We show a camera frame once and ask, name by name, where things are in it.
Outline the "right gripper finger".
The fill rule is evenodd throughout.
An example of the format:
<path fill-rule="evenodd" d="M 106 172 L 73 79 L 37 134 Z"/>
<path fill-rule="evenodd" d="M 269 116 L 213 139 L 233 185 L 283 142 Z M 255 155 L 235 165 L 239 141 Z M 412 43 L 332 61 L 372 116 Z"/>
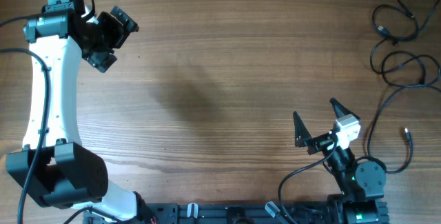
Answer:
<path fill-rule="evenodd" d="M 309 131 L 307 130 L 305 124 L 303 123 L 301 117 L 297 113 L 297 111 L 293 112 L 293 120 L 295 127 L 295 146 L 296 147 L 306 147 L 309 144 L 309 141 L 312 139 Z"/>
<path fill-rule="evenodd" d="M 341 117 L 347 116 L 349 114 L 352 114 L 355 118 L 360 120 L 360 117 L 357 114 L 355 114 L 351 110 L 347 109 L 343 104 L 341 104 L 335 98 L 330 98 L 329 102 L 330 102 L 337 118 L 341 118 Z"/>

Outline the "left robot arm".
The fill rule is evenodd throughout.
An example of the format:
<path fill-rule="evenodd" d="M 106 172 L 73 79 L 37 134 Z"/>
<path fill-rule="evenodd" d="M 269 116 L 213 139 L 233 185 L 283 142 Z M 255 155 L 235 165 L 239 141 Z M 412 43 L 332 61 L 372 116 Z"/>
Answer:
<path fill-rule="evenodd" d="M 25 53 L 32 59 L 30 118 L 21 150 L 6 157 L 7 172 L 22 189 L 18 222 L 31 198 L 108 223 L 157 223 L 141 196 L 111 182 L 104 160 L 83 147 L 76 116 L 80 62 L 106 72 L 138 24 L 119 7 L 97 13 L 84 0 L 48 0 L 24 20 Z"/>

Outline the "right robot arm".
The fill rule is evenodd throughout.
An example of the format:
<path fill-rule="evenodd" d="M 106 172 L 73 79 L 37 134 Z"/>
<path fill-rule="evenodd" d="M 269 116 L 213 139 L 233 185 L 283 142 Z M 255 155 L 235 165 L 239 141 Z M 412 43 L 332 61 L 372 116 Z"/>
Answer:
<path fill-rule="evenodd" d="M 340 194 L 325 202 L 306 207 L 302 222 L 313 223 L 389 223 L 384 197 L 386 166 L 379 159 L 356 158 L 349 145 L 360 134 L 360 117 L 335 98 L 330 103 L 336 114 L 330 131 L 312 137 L 297 112 L 293 113 L 295 146 L 306 147 L 308 154 L 321 152 L 325 167 L 335 178 Z"/>

